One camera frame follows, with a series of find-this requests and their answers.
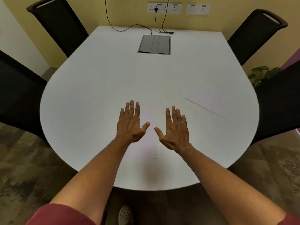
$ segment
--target red sleeve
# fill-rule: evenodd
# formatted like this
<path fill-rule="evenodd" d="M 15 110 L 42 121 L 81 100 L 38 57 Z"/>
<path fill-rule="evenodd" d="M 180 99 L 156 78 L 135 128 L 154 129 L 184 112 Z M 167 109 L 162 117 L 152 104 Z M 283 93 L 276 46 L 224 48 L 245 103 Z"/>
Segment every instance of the red sleeve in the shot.
<path fill-rule="evenodd" d="M 300 219 L 293 215 L 286 215 L 278 225 L 300 225 Z"/>
<path fill-rule="evenodd" d="M 96 225 L 81 212 L 61 204 L 40 207 L 26 225 Z"/>

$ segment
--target white perforated shoe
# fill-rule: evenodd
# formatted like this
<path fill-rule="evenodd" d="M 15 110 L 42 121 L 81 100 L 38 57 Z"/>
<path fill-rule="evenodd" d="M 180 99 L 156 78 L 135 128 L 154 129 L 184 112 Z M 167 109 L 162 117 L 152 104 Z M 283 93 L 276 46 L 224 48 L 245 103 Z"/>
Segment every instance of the white perforated shoe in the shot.
<path fill-rule="evenodd" d="M 119 211 L 119 225 L 133 225 L 133 215 L 128 205 L 124 205 Z"/>

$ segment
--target hand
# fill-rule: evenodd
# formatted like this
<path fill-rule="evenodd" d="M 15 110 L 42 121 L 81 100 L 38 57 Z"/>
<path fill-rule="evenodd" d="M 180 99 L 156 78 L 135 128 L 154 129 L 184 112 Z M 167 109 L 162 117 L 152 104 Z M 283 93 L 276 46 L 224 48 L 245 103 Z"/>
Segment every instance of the hand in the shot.
<path fill-rule="evenodd" d="M 171 120 L 170 109 L 166 109 L 166 135 L 155 127 L 154 130 L 158 135 L 159 141 L 165 145 L 168 149 L 174 150 L 178 154 L 181 154 L 186 148 L 193 147 L 190 144 L 190 139 L 188 135 L 188 124 L 185 116 L 181 117 L 179 109 L 175 109 L 172 106 L 172 117 Z"/>
<path fill-rule="evenodd" d="M 134 113 L 134 102 L 130 101 L 126 103 L 125 112 L 121 109 L 118 125 L 117 125 L 117 137 L 122 138 L 126 143 L 131 144 L 139 141 L 146 133 L 147 128 L 150 126 L 150 122 L 146 122 L 142 128 L 140 128 L 140 104 L 136 103 Z"/>

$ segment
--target yellow wall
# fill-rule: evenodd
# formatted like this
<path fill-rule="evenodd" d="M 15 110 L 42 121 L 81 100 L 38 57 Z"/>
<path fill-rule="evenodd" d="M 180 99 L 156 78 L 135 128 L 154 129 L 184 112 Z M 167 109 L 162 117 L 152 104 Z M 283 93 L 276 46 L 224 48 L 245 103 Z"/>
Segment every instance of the yellow wall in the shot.
<path fill-rule="evenodd" d="M 3 0 L 30 39 L 52 67 L 59 67 L 66 56 L 26 7 L 39 0 Z M 104 0 L 67 0 L 88 33 L 98 25 L 108 25 Z M 147 13 L 147 2 L 167 0 L 107 0 L 108 15 L 112 25 L 143 24 L 153 27 L 154 13 Z M 226 39 L 235 32 L 248 15 L 257 8 L 270 10 L 285 19 L 289 26 L 277 32 L 243 66 L 250 68 L 269 65 L 281 66 L 300 48 L 300 0 L 170 0 L 182 3 L 181 14 L 167 15 L 165 28 L 221 31 Z M 208 16 L 185 15 L 188 3 L 211 4 Z M 163 15 L 159 14 L 157 25 Z"/>

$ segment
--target table surface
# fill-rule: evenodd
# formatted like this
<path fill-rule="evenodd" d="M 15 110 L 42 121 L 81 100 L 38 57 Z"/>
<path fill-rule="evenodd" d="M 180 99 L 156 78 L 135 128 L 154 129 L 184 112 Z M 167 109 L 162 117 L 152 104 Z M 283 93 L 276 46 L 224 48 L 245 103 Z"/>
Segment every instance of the table surface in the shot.
<path fill-rule="evenodd" d="M 257 129 L 259 107 L 223 34 L 172 31 L 171 55 L 141 54 L 137 51 L 148 29 L 117 32 L 99 26 L 55 72 L 42 96 L 40 119 L 48 142 L 67 164 L 80 170 L 109 144 L 120 108 L 130 100 L 139 101 L 141 122 L 151 126 L 141 142 L 130 145 L 116 187 L 167 190 L 199 182 L 153 130 L 157 126 L 165 133 L 166 107 L 185 114 L 192 145 L 222 166 L 245 152 Z M 227 120 L 184 99 L 198 96 L 206 108 L 217 99 L 219 115 Z M 137 149 L 142 153 L 134 154 Z"/>

